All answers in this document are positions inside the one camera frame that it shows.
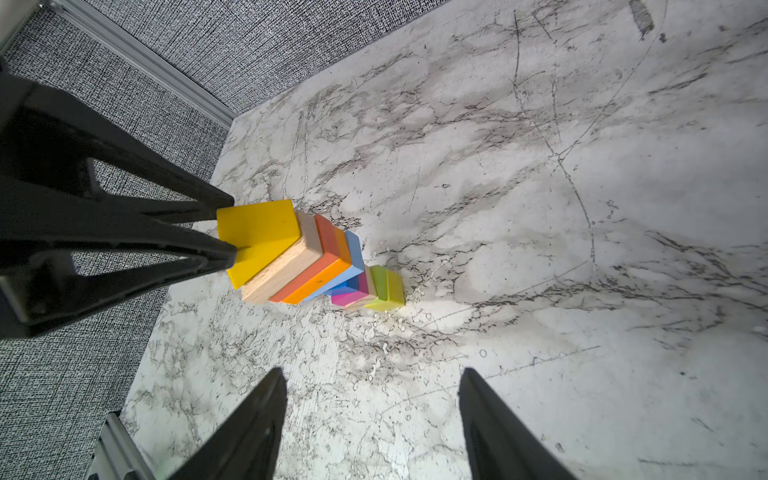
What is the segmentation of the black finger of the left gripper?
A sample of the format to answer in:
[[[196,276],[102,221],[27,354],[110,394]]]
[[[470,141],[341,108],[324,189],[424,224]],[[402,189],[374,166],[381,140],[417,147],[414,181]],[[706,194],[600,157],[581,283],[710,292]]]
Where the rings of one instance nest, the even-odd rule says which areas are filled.
[[[110,194],[94,161],[183,195],[155,200]],[[61,193],[166,223],[212,220],[231,195],[166,160],[73,95],[1,77],[1,195],[30,200]]]
[[[1,182],[1,337],[41,336],[226,270],[235,246],[13,179]]]

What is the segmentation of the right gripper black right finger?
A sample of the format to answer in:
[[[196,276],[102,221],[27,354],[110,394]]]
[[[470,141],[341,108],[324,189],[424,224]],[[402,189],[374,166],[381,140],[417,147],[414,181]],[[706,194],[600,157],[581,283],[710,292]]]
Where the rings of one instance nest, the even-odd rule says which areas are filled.
[[[458,396],[474,479],[575,479],[475,369],[463,371]]]

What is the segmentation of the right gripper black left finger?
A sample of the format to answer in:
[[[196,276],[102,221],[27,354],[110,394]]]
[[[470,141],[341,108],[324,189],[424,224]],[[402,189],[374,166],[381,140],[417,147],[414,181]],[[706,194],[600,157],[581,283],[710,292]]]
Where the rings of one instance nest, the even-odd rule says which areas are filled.
[[[287,383],[274,368],[173,479],[272,479],[287,409]]]

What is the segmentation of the magenta cube block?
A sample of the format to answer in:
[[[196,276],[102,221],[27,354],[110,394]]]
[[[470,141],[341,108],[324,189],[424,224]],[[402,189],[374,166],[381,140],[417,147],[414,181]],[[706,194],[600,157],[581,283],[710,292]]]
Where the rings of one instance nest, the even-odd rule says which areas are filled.
[[[331,303],[348,307],[369,295],[369,269],[330,290]]]

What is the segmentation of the green cube block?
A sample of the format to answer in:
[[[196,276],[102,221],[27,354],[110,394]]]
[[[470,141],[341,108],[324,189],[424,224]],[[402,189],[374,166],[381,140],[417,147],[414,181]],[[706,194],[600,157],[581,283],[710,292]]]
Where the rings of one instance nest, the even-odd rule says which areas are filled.
[[[405,295],[401,276],[383,266],[370,268],[376,297],[365,305],[375,311],[389,311],[405,305]]]

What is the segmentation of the blue number 6 block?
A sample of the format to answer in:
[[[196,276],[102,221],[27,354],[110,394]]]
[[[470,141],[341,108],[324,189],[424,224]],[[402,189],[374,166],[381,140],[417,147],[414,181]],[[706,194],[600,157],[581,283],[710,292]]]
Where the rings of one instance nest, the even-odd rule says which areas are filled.
[[[326,292],[326,294],[328,296],[348,295],[352,293],[357,293],[358,291],[359,291],[359,280],[358,280],[358,276],[355,276],[329,289]]]

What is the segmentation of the yellow wedge block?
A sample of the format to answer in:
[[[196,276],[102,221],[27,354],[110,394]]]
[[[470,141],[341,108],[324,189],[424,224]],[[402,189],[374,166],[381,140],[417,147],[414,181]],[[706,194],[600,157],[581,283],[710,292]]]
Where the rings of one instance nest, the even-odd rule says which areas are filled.
[[[292,246],[300,228],[291,200],[278,200],[219,209],[218,237],[237,248],[234,265],[227,270],[234,289]]]

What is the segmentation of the natural wood plank block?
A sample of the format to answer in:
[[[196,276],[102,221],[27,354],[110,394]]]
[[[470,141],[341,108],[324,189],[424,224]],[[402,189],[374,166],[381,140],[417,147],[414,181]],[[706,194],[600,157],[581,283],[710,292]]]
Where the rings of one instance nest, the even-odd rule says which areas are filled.
[[[244,301],[282,301],[292,291],[290,284],[323,256],[315,218],[301,211],[296,211],[296,217],[300,238],[241,288]]]

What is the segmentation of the orange cylinder block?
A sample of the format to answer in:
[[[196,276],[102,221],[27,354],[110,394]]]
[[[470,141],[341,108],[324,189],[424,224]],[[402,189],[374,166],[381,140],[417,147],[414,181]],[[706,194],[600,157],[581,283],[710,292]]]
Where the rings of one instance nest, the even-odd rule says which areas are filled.
[[[296,305],[307,299],[338,275],[352,266],[351,256],[345,234],[339,228],[333,228],[333,241],[329,243],[323,257],[301,274],[304,283],[294,289],[284,303]]]

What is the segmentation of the red-orange block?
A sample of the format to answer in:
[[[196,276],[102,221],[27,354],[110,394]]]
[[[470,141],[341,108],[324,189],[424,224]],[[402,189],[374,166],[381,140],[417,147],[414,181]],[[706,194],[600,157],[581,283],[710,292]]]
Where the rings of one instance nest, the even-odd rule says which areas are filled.
[[[302,271],[295,276],[285,287],[283,287],[280,291],[278,291],[276,294],[274,294],[270,301],[272,302],[283,302],[283,300],[298,286],[302,285],[304,283],[304,280],[301,278],[301,274],[307,270],[309,267],[311,267],[315,262],[320,260],[323,257],[323,254],[326,250],[329,250],[329,243],[333,241],[334,233],[333,228],[335,227],[327,218],[324,216],[317,214],[314,216],[315,225],[316,225],[316,231],[319,234],[319,239],[321,242],[321,252],[317,259],[313,259],[311,263],[302,269]]]

